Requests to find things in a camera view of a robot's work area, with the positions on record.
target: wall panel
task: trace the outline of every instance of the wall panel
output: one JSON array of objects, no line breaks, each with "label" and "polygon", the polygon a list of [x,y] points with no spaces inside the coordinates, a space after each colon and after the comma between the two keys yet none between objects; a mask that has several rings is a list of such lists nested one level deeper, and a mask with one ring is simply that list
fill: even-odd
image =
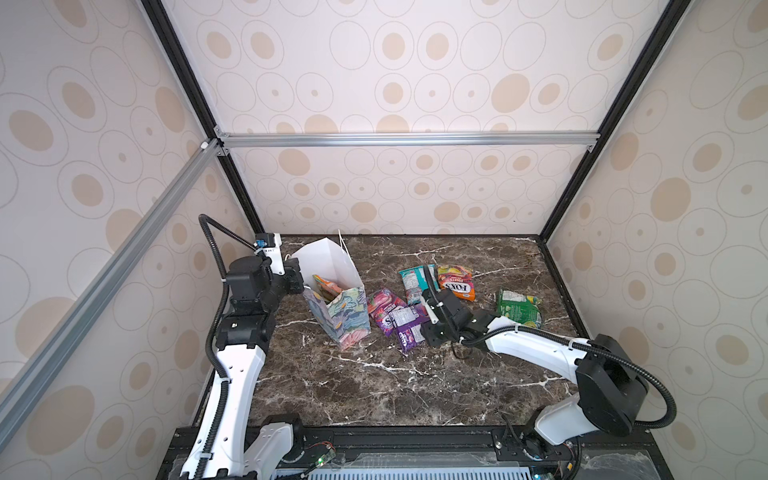
[{"label": "wall panel", "polygon": [[666,1],[165,5],[244,134],[594,129]]},{"label": "wall panel", "polygon": [[549,243],[592,333],[673,391],[681,479],[768,468],[767,7],[699,2]]},{"label": "wall panel", "polygon": [[[219,167],[208,167],[0,455],[0,478],[152,480],[190,424],[210,362],[221,279],[197,223],[252,240]],[[246,247],[215,233],[227,265]]]},{"label": "wall panel", "polygon": [[538,234],[584,145],[233,149],[268,231]]},{"label": "wall panel", "polygon": [[0,389],[202,139],[136,5],[4,2]]}]

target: aluminum rail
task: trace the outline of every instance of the aluminum rail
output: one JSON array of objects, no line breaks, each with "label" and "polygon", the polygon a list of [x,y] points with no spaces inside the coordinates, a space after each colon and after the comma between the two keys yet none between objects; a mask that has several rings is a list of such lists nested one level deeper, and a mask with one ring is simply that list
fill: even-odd
[{"label": "aluminum rail", "polygon": [[225,148],[406,147],[435,145],[594,145],[596,131],[479,131],[354,134],[222,134]]}]

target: marble tabletop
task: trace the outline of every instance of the marble tabletop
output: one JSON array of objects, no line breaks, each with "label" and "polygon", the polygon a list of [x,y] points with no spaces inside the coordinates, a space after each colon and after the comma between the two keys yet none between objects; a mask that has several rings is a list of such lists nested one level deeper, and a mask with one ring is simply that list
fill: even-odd
[{"label": "marble tabletop", "polygon": [[[283,236],[283,253],[318,237]],[[424,263],[475,272],[475,308],[495,310],[499,287],[538,296],[542,329],[575,331],[533,240],[510,237],[348,237],[368,294],[388,287],[405,298],[399,270]],[[539,406],[576,393],[560,376],[510,356],[448,343],[401,353],[372,323],[344,352],[323,332],[301,296],[280,304],[277,328],[253,396],[249,422],[298,412],[304,425],[494,425],[498,412],[522,424]]]}]

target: white paper bag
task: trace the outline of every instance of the white paper bag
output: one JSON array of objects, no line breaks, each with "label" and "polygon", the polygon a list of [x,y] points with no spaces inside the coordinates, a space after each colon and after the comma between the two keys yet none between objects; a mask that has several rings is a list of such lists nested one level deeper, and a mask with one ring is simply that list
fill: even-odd
[{"label": "white paper bag", "polygon": [[[323,238],[299,248],[292,257],[299,259],[304,279],[303,296],[310,310],[328,336],[344,350],[367,336],[371,324],[366,288],[341,235],[339,242],[343,248]],[[326,305],[312,275],[335,282],[344,291]]]}]

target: orange snack bag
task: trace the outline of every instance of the orange snack bag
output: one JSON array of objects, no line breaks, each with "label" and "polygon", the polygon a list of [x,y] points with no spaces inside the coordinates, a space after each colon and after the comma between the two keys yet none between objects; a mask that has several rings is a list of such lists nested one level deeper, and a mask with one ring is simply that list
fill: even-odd
[{"label": "orange snack bag", "polygon": [[475,301],[475,284],[472,283],[472,269],[459,265],[437,267],[437,283],[447,288],[458,298]]}]

